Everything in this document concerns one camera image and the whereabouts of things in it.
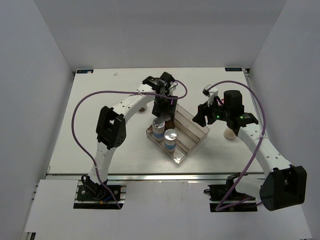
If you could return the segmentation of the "blue label bottle silver cap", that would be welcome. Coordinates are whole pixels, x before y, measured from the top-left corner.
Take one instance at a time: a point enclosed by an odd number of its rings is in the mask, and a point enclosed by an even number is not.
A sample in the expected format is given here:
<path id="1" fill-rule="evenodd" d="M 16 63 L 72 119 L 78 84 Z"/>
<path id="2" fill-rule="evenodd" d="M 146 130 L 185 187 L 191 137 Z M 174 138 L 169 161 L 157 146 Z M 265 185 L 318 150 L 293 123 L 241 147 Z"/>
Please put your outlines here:
<path id="1" fill-rule="evenodd" d="M 154 138 L 160 142 L 164 139 L 165 121 L 161 117 L 156 117 L 152 121 L 152 132 Z"/>

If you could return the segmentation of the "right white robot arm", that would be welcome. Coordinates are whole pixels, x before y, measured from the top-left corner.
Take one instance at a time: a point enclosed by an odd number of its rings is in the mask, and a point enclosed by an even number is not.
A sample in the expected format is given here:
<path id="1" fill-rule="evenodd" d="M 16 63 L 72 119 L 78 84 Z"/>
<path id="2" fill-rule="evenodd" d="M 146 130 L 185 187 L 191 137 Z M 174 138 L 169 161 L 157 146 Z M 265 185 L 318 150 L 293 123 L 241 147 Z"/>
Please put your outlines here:
<path id="1" fill-rule="evenodd" d="M 305 201 L 307 172 L 302 166 L 294 166 L 266 138 L 256 117 L 245 112 L 243 96 L 239 90 L 227 90 L 223 99 L 218 97 L 218 89 L 203 90 L 207 102 L 198 106 L 193 122 L 202 127 L 215 121 L 226 122 L 227 127 L 249 148 L 254 159 L 261 166 L 265 180 L 237 173 L 227 178 L 225 194 L 227 198 L 256 198 L 269 211 L 275 211 Z"/>

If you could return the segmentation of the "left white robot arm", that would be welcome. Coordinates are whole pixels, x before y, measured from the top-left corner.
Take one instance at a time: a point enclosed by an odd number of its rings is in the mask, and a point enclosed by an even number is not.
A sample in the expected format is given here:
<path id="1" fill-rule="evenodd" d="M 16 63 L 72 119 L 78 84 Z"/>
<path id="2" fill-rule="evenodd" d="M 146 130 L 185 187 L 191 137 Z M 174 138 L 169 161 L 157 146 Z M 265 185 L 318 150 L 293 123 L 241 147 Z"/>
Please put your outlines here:
<path id="1" fill-rule="evenodd" d="M 96 127 L 95 163 L 88 174 L 93 181 L 88 188 L 88 193 L 94 199 L 99 200 L 105 196 L 106 187 L 100 182 L 105 183 L 108 180 L 112 157 L 116 148 L 126 139 L 126 123 L 130 118 L 149 102 L 153 102 L 154 116 L 174 115 L 177 103 L 172 88 L 174 81 L 174 77 L 167 72 L 163 72 L 159 78 L 149 76 L 137 88 L 137 94 L 132 93 L 113 107 L 105 106 L 100 110 Z"/>

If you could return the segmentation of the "clear plastic organizer tray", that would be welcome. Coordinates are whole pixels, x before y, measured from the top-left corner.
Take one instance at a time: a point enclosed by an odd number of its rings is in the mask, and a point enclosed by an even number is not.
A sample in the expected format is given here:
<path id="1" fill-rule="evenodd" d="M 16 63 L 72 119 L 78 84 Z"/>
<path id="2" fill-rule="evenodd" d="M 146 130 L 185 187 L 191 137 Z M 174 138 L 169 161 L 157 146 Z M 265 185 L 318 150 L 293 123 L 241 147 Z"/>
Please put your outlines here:
<path id="1" fill-rule="evenodd" d="M 174 130 L 177 132 L 175 148 L 168 149 L 164 140 L 158 141 L 154 135 L 153 127 L 146 130 L 146 136 L 169 158 L 179 165 L 198 145 L 207 137 L 210 129 L 200 127 L 192 121 L 193 116 L 179 104 L 175 110 Z"/>

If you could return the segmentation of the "yellow cap spice bottle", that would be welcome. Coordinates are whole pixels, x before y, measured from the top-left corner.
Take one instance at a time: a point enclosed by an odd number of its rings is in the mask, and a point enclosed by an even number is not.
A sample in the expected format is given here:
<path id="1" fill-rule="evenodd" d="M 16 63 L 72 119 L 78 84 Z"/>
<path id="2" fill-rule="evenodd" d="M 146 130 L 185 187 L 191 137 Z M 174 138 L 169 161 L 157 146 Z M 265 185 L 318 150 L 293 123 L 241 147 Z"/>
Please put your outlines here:
<path id="1" fill-rule="evenodd" d="M 229 141 L 232 141 L 237 137 L 236 134 L 233 132 L 233 130 L 230 128 L 226 128 L 224 130 L 223 136 Z"/>

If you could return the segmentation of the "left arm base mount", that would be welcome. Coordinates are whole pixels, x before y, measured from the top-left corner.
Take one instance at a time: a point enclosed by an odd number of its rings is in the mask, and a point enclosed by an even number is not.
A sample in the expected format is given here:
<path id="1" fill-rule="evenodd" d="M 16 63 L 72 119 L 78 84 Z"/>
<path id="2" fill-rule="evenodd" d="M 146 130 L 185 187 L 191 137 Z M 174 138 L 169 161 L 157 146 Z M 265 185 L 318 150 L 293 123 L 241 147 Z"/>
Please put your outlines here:
<path id="1" fill-rule="evenodd" d="M 103 186 L 91 190 L 83 181 L 78 182 L 74 198 L 73 208 L 83 210 L 120 210 L 126 199 L 127 187 L 125 185 L 107 185 L 114 195 L 115 202 L 111 193 Z"/>

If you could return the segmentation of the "aluminium table front rail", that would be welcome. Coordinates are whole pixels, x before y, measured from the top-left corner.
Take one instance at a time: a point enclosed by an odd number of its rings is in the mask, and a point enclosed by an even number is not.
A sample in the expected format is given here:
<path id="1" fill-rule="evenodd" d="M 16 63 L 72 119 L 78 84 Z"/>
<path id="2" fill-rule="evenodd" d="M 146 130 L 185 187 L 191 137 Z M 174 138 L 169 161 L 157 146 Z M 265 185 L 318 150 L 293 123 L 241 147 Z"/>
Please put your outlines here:
<path id="1" fill-rule="evenodd" d="M 227 174 L 110 174 L 109 181 L 214 181 L 226 180 L 231 173 Z M 46 180 L 80 180 L 82 174 L 47 174 Z M 251 173 L 248 176 L 264 179 L 262 173 Z"/>

